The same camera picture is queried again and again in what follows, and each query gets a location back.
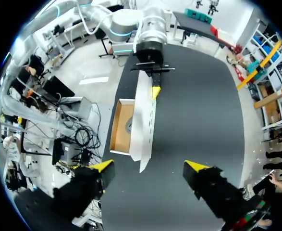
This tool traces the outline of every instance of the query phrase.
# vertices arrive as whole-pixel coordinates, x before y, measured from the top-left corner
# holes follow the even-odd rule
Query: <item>robotic arm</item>
[[[26,223],[34,231],[80,231],[72,224],[94,199],[100,199],[115,175],[113,160],[74,170],[72,180],[54,188],[53,198],[42,190],[25,190],[14,201]]]
[[[252,230],[270,205],[258,195],[246,201],[240,190],[220,175],[221,172],[218,167],[186,160],[183,176],[198,200],[202,197],[214,215],[224,220],[221,231]]]

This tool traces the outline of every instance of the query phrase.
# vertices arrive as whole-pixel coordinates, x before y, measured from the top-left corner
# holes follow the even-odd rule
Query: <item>black cable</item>
[[[120,60],[119,60],[119,58],[116,57],[115,59],[118,61],[118,62],[117,62],[117,65],[118,65],[118,66],[123,67],[123,66],[126,65],[126,62],[127,62],[127,61],[126,61],[123,65],[120,65]]]
[[[34,123],[33,123],[32,121],[30,121],[30,120],[28,120],[28,122],[31,122],[31,123],[33,124],[33,126],[37,127],[37,128],[46,136],[46,138],[49,138],[49,136],[47,136],[46,133],[43,132],[42,129],[40,129],[37,124],[34,124]]]
[[[41,150],[43,150],[44,152],[48,153],[45,149],[43,149],[42,147],[39,147],[37,144],[35,144],[34,142],[32,142],[31,140],[29,140],[27,137],[24,137],[26,140],[30,141],[32,144],[34,144],[36,147],[40,148]]]

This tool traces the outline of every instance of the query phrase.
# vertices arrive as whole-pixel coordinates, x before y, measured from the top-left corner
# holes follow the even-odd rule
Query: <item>desk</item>
[[[175,15],[175,24],[174,24],[174,34],[173,39],[176,40],[176,30],[178,23],[183,30],[207,37],[213,41],[219,43],[217,50],[214,53],[214,57],[217,57],[221,48],[230,47],[230,45],[222,40],[219,40],[210,30],[211,25],[202,21],[199,21],[194,18],[187,17],[184,13],[173,12]]]
[[[130,156],[109,152],[113,107],[103,156],[115,163],[115,178],[101,198],[106,231],[218,230],[222,221],[197,200],[183,178],[184,160],[216,165],[239,186],[244,127],[228,67],[185,47],[167,44],[163,49],[165,62],[176,70],[162,76],[152,156],[142,173]],[[137,62],[129,56],[115,102],[135,98],[138,72],[130,69]]]

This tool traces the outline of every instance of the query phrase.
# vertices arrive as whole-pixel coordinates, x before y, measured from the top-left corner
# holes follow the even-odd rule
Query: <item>cardboard box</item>
[[[254,108],[258,109],[261,108],[267,104],[269,104],[270,102],[276,101],[278,99],[280,99],[282,97],[282,89],[278,90],[277,92],[263,98],[262,100],[254,103]]]
[[[127,122],[132,118],[135,100],[119,99],[112,125],[110,152],[130,155],[130,133],[126,130]]]

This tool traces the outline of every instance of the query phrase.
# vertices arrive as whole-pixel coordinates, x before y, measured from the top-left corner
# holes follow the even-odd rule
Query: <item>wire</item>
[[[34,144],[36,147],[40,148],[41,150],[43,150],[44,152],[50,154],[48,151],[46,151],[45,149],[43,149],[42,147],[39,147],[37,144],[35,144],[34,142],[32,142],[31,140],[29,140],[27,137],[24,136],[24,138],[28,141],[30,141],[32,144]]]
[[[37,107],[39,108],[39,104],[38,104],[37,100],[32,96],[29,96],[29,97],[35,101],[35,103],[37,104]]]
[[[45,132],[43,132],[42,129],[39,128],[39,126],[38,126],[37,124],[34,124],[34,126],[37,127],[38,130],[40,130],[46,137],[48,137],[48,136],[45,134]]]
[[[11,124],[7,124],[7,123],[0,123],[0,124],[5,126],[5,127],[11,128],[11,129],[14,129],[14,130],[17,130],[17,131],[21,131],[21,132],[24,132],[24,133],[30,133],[30,134],[36,135],[36,136],[44,138],[44,139],[54,140],[54,138],[52,138],[52,137],[44,137],[44,136],[38,135],[34,132],[28,131],[28,130],[23,129],[21,127],[16,127],[16,126],[11,125]]]
[[[59,98],[59,102],[60,102],[61,99],[62,99],[62,96],[61,96],[61,94],[59,94],[58,92],[57,92],[57,94],[60,96],[60,98]]]
[[[117,59],[117,65],[118,66],[120,66],[120,67],[123,67],[123,66],[125,66],[126,65],[126,62],[127,62],[127,60],[126,60],[126,62],[123,64],[123,65],[120,65],[120,60],[119,60],[119,58],[117,57],[117,58],[115,58],[115,59]]]

